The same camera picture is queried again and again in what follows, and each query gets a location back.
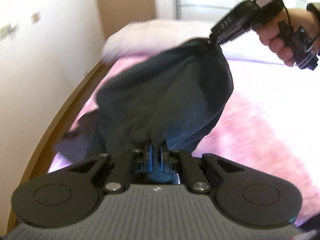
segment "white pillow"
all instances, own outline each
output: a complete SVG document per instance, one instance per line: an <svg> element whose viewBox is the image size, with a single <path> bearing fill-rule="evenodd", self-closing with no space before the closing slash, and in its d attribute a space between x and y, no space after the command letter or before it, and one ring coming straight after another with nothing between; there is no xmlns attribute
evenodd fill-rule
<svg viewBox="0 0 320 240"><path fill-rule="evenodd" d="M156 19L128 24L107 39L103 60L113 63L121 57L158 54L196 37L209 37L214 23ZM246 33L221 46L227 59L282 64L268 47L260 43L255 32Z"/></svg>

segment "wooden baseboard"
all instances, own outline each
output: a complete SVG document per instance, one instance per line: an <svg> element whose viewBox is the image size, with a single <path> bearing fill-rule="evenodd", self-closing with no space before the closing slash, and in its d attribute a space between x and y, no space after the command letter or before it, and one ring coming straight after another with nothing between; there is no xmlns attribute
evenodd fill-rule
<svg viewBox="0 0 320 240"><path fill-rule="evenodd" d="M55 156L53 147L61 140L62 135L69 130L78 113L110 68L111 65L104 65L102 62L99 62L72 92L39 141L21 178L20 184L33 177L47 173ZM14 229L16 225L17 218L11 209L6 234Z"/></svg>

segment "dark gray cloth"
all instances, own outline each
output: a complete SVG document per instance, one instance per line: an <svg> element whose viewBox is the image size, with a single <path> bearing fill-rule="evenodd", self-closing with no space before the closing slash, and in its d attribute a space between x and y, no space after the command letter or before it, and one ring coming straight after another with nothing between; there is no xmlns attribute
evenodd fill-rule
<svg viewBox="0 0 320 240"><path fill-rule="evenodd" d="M97 94L98 131L106 151L119 156L151 141L158 151L192 152L217 124L233 91L228 62L219 46L193 39L137 64L107 82ZM196 55L199 49L202 55ZM91 138L87 156L97 154Z"/></svg>

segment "bed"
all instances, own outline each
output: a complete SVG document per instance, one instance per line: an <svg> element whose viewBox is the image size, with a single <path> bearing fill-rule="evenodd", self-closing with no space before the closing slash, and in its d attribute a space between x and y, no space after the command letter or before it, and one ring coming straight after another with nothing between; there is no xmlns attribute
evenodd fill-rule
<svg viewBox="0 0 320 240"><path fill-rule="evenodd" d="M97 91L114 76L193 37L208 37L214 23L152 20L131 23L111 36L105 63L116 62L78 114L97 108ZM281 177L302 192L299 226L320 213L320 72L289 68L248 33L222 47L234 79L234 92L194 156L214 153ZM59 152L49 172L72 163Z"/></svg>

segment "gray ribbed surface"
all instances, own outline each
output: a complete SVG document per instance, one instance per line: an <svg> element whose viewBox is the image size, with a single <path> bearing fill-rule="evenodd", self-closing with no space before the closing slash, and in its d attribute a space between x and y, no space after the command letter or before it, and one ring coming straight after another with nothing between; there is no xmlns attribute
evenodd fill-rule
<svg viewBox="0 0 320 240"><path fill-rule="evenodd" d="M6 240L288 240L293 226L273 230L242 227L222 216L210 198L189 193L183 185L131 185L108 195L85 220L65 228L19 225Z"/></svg>

